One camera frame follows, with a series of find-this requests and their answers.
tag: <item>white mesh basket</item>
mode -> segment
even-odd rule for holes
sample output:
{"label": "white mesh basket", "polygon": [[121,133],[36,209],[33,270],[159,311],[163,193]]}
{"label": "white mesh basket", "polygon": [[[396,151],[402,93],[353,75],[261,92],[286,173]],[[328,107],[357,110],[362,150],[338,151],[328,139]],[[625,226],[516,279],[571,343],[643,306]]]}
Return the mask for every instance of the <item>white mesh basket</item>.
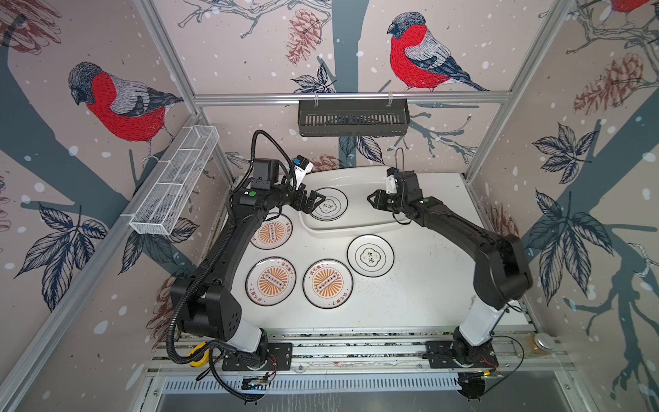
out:
{"label": "white mesh basket", "polygon": [[170,235],[219,136],[213,126],[193,126],[130,220],[139,234]]}

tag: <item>white plate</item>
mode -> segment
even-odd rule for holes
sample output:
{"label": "white plate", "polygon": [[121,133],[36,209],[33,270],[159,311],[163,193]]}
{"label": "white plate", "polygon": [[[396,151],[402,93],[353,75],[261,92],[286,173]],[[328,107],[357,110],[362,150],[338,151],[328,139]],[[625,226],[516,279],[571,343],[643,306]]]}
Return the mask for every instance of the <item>white plate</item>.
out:
{"label": "white plate", "polygon": [[337,308],[353,292],[353,275],[346,265],[337,260],[319,260],[304,274],[302,290],[314,306]]}
{"label": "white plate", "polygon": [[[276,213],[269,213],[266,220],[276,215]],[[292,232],[291,220],[286,215],[279,215],[277,219],[261,223],[261,227],[252,236],[252,245],[259,249],[274,249],[286,243]]]}
{"label": "white plate", "polygon": [[311,216],[323,221],[332,221],[341,217],[348,208],[348,198],[339,189],[324,187],[316,190],[317,193],[326,197]]}
{"label": "white plate", "polygon": [[254,265],[249,272],[245,291],[257,305],[272,306],[291,294],[295,280],[295,269],[288,260],[267,258]]}
{"label": "white plate", "polygon": [[348,263],[360,275],[382,276],[393,266],[393,259],[391,245],[380,236],[363,235],[348,246]]}

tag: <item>wallpaper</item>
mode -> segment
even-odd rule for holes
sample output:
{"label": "wallpaper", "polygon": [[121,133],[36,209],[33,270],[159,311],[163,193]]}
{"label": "wallpaper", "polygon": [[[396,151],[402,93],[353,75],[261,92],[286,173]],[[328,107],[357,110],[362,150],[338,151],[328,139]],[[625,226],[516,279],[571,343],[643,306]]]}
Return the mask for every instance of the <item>wallpaper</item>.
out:
{"label": "wallpaper", "polygon": [[131,2],[0,0],[0,36],[4,378],[188,113]]}
{"label": "wallpaper", "polygon": [[[252,134],[270,133],[289,156],[311,160],[313,171],[369,165],[399,165],[420,173],[464,172],[487,131],[499,105],[411,105],[411,122],[405,136],[302,137],[297,125],[297,106],[205,107],[209,122],[217,127],[220,144],[233,166],[234,175],[246,169]],[[264,137],[257,157],[279,158]]]}
{"label": "wallpaper", "polygon": [[659,22],[577,1],[474,186],[601,411],[659,411]]}
{"label": "wallpaper", "polygon": [[508,90],[552,2],[155,3],[194,91],[242,94]]}
{"label": "wallpaper", "polygon": [[[175,278],[189,276],[208,251],[226,190],[217,165],[209,161],[172,236],[128,236],[32,384],[21,411],[132,409],[169,324],[169,288]],[[137,244],[144,252],[135,253]]]}

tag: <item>bird head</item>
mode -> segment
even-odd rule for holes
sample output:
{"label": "bird head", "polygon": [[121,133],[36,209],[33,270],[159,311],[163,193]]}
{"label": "bird head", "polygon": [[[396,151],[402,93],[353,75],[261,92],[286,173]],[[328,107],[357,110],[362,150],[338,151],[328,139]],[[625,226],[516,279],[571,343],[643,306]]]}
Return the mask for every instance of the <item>bird head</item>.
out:
{"label": "bird head", "polygon": [[100,67],[88,61],[83,61],[71,70],[71,73],[69,73],[69,88],[76,104],[82,102],[87,104],[96,103],[92,81],[94,77],[102,72]]}
{"label": "bird head", "polygon": [[426,25],[426,19],[423,18],[421,13],[417,13],[416,11],[401,13],[393,19],[393,22],[391,22],[391,25],[389,26],[389,30],[387,30],[387,34],[391,34],[396,40],[400,40],[408,28],[417,25]]}

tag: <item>dark plastic basket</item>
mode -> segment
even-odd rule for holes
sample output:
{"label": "dark plastic basket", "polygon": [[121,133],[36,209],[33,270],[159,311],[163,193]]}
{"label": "dark plastic basket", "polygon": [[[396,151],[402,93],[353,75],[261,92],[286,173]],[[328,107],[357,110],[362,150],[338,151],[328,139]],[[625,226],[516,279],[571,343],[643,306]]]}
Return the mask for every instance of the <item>dark plastic basket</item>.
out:
{"label": "dark plastic basket", "polygon": [[410,124],[406,99],[301,100],[297,124],[300,135],[402,136]]}

